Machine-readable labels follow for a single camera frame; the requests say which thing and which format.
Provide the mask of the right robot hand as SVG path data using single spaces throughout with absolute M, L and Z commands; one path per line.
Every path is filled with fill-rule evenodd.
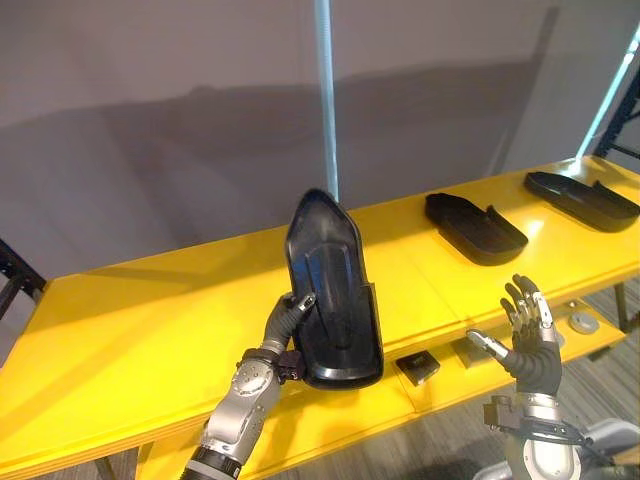
M 515 379 L 517 392 L 554 397 L 562 379 L 562 362 L 551 309 L 526 276 L 515 274 L 505 291 L 508 296 L 500 305 L 512 327 L 512 346 L 478 329 L 467 330 L 466 338 Z

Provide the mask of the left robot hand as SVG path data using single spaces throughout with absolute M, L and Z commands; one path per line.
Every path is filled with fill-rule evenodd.
M 284 352 L 297 326 L 308 317 L 315 302 L 314 293 L 300 298 L 292 292 L 281 296 L 267 319 L 261 347 L 277 355 Z

